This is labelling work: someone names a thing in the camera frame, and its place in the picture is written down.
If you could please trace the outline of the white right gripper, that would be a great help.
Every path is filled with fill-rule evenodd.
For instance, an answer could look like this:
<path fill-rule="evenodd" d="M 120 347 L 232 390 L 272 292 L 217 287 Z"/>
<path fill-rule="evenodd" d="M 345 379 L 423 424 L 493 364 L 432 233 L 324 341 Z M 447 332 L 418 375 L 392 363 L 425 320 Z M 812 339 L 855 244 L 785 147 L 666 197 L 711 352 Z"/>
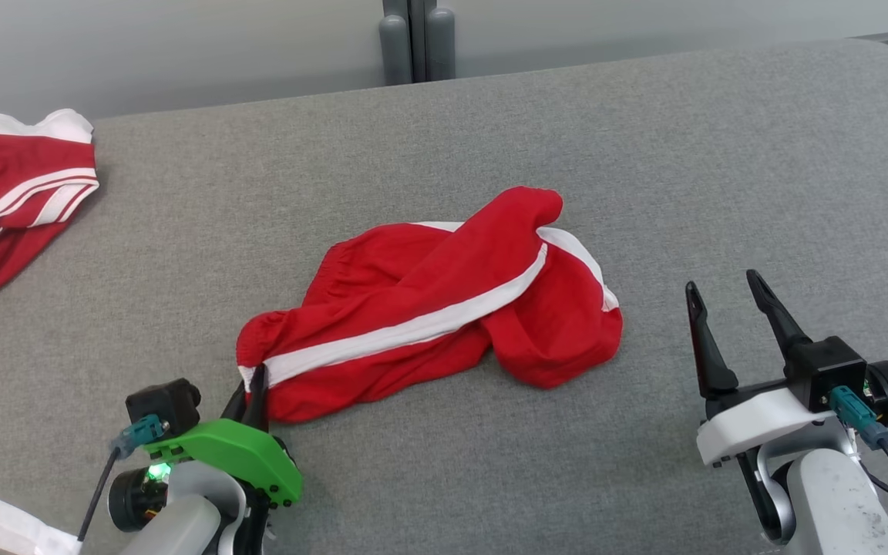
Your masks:
<path fill-rule="evenodd" d="M 782 355 L 785 377 L 792 376 L 792 350 L 810 345 L 812 340 L 801 329 L 786 306 L 782 304 L 767 281 L 757 270 L 747 270 L 746 280 L 755 306 L 767 317 Z M 739 382 L 735 372 L 725 363 L 708 326 L 708 309 L 697 285 L 686 284 L 688 327 L 702 398 L 715 399 L 733 392 Z M 832 412 L 814 413 L 786 388 L 778 388 L 744 401 L 708 419 L 698 428 L 695 445 L 705 465 L 718 463 L 726 456 L 736 456 L 772 440 L 785 438 L 816 421 L 832 417 Z"/>

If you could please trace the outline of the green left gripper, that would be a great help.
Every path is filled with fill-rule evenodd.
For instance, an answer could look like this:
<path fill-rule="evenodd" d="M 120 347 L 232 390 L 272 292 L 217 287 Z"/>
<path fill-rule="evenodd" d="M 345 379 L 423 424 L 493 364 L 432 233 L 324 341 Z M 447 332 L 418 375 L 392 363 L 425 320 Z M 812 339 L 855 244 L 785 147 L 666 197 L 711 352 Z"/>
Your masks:
<path fill-rule="evenodd" d="M 281 442 L 268 432 L 268 390 L 267 366 L 258 365 L 251 376 L 250 396 L 244 382 L 238 382 L 222 419 L 201 422 L 183 435 L 155 440 L 143 449 L 159 463 L 175 464 L 190 458 L 207 464 L 256 491 L 260 489 L 276 506 L 298 503 L 303 475 Z"/>

